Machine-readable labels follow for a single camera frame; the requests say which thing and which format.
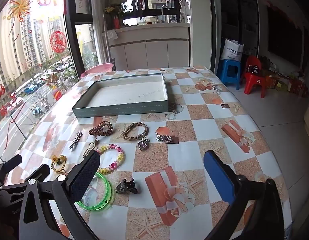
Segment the beige hair clip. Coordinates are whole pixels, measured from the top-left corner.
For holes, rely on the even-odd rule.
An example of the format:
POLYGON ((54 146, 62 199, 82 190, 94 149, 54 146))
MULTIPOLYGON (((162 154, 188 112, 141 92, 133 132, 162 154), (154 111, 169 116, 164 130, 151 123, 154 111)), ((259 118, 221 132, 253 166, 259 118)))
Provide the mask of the beige hair clip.
POLYGON ((88 148, 83 154, 83 158, 87 157, 91 151, 94 151, 98 143, 99 143, 98 139, 95 139, 93 142, 90 142, 88 148))

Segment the silver heart brooch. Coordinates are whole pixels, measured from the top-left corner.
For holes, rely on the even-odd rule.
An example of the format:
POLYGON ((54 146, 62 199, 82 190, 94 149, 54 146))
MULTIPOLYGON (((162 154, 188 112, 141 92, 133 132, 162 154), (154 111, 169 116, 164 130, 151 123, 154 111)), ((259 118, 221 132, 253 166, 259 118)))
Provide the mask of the silver heart brooch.
POLYGON ((173 141, 172 137, 170 135, 162 135, 159 133, 156 133, 156 140, 159 142, 164 142, 166 144, 169 144, 173 141))

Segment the red vase with flowers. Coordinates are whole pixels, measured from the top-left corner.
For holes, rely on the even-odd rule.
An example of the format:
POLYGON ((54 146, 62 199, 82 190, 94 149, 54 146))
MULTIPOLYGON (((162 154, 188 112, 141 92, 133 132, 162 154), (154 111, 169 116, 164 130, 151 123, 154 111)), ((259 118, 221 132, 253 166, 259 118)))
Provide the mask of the red vase with flowers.
POLYGON ((122 3, 111 4, 104 9, 106 26, 108 30, 119 29, 120 19, 125 11, 125 7, 122 3))

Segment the silver barrette hair clip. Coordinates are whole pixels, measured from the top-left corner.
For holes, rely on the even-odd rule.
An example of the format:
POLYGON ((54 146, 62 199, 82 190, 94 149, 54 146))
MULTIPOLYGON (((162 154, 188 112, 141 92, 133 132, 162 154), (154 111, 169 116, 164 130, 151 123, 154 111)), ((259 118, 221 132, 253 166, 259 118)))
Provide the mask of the silver barrette hair clip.
POLYGON ((73 151, 75 150, 79 140, 81 139, 83 133, 82 132, 77 132, 75 138, 73 139, 72 143, 69 146, 69 150, 73 151))

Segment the red plastic child chair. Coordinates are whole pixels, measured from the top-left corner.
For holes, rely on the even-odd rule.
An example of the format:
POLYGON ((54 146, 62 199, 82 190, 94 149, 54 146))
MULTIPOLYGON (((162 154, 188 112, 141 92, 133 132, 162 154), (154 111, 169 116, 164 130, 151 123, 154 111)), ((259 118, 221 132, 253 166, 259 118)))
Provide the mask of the red plastic child chair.
POLYGON ((244 88, 245 94, 250 94, 254 86, 260 86, 261 98, 265 97, 266 78, 262 74, 261 62, 256 56, 254 55, 248 56, 243 79, 246 81, 246 85, 244 88))

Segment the silver heart pendant charm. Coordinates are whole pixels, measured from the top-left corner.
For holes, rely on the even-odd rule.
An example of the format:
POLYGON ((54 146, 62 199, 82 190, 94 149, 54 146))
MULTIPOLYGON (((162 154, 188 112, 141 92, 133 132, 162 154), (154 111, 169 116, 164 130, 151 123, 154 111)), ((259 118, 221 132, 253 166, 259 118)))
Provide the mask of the silver heart pendant charm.
POLYGON ((141 141, 138 142, 138 148, 143 151, 149 148, 150 140, 146 137, 143 137, 141 141))

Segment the green translucent bangle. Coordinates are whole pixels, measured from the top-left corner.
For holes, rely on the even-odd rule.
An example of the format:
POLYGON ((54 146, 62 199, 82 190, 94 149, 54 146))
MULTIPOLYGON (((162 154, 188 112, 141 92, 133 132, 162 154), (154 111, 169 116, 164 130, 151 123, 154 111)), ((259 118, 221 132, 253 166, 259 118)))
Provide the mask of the green translucent bangle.
POLYGON ((106 179, 104 175, 97 172, 93 177, 91 183, 88 185, 84 196, 80 201, 76 202, 78 206, 88 211, 99 211, 107 207, 110 203, 112 197, 112 187, 110 182, 106 179), (98 182, 103 183, 104 191, 100 194, 97 191, 98 182))

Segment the white shopping bag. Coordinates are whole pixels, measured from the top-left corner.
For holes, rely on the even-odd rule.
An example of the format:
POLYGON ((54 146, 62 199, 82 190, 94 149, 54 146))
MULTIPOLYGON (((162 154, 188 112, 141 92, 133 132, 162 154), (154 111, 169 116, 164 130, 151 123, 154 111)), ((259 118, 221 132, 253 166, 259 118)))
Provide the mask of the white shopping bag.
POLYGON ((235 40, 226 39, 221 54, 221 60, 233 60, 240 62, 242 58, 244 45, 235 40))

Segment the green shallow tray box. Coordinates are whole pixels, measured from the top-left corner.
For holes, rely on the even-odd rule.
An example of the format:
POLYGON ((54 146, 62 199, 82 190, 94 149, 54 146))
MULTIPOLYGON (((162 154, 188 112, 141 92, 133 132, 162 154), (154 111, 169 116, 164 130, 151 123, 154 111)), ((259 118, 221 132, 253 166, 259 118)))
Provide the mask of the green shallow tray box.
POLYGON ((163 74, 145 74, 95 81, 72 111, 76 118, 164 113, 169 98, 163 74))

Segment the pink plastic basin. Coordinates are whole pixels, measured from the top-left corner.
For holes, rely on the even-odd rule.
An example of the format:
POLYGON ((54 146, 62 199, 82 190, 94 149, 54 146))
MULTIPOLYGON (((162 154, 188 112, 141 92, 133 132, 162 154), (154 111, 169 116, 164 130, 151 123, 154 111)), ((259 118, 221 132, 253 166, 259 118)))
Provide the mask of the pink plastic basin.
POLYGON ((88 74, 111 72, 113 67, 114 67, 114 64, 112 64, 112 63, 100 64, 100 65, 94 66, 94 67, 86 70, 85 72, 83 72, 80 75, 80 78, 82 79, 83 77, 87 76, 88 74))

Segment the white cabinet counter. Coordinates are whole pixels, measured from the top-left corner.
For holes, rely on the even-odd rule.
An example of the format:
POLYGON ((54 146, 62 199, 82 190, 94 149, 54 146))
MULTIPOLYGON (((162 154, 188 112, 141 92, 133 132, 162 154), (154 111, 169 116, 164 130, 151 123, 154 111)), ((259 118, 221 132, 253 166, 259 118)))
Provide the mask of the white cabinet counter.
POLYGON ((117 70, 185 67, 190 64, 190 25, 134 25, 107 33, 117 70))

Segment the blue plastic stool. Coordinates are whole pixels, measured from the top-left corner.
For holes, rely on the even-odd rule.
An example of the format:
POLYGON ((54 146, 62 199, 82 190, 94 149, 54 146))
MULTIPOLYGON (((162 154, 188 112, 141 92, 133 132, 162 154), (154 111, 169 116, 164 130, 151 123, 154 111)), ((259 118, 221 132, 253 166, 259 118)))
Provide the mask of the blue plastic stool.
POLYGON ((218 78, 226 85, 235 84, 240 89, 241 64, 234 60, 220 60, 217 71, 218 78))

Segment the checkered printed tablecloth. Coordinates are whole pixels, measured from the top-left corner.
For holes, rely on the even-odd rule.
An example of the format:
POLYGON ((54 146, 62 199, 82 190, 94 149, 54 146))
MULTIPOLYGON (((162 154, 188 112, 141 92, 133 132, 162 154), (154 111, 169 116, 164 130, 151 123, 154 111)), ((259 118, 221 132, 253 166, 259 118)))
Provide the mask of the checkered printed tablecloth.
POLYGON ((272 178, 278 188, 285 228, 292 223, 286 184, 262 133, 233 94, 212 74, 198 66, 166 68, 162 74, 173 109, 169 113, 108 117, 114 131, 100 145, 116 144, 125 161, 107 175, 112 187, 134 179, 138 194, 115 194, 101 211, 80 210, 100 239, 204 239, 218 223, 228 204, 216 190, 203 165, 206 151, 213 150, 223 163, 249 180, 272 178), (170 135, 169 144, 156 133, 170 135), (146 137, 149 148, 138 142, 146 137), (163 224, 145 178, 172 167, 192 202, 171 226, 163 224))

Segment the black claw hair clip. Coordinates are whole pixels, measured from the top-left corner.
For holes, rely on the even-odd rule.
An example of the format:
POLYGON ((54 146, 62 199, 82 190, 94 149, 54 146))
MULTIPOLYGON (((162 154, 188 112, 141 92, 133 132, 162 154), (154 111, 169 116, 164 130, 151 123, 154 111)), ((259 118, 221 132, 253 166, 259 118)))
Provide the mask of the black claw hair clip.
POLYGON ((136 188, 136 184, 134 182, 134 179, 132 178, 130 181, 127 181, 126 179, 123 179, 116 187, 116 193, 117 194, 123 194, 126 192, 130 192, 133 194, 138 194, 138 190, 136 188))

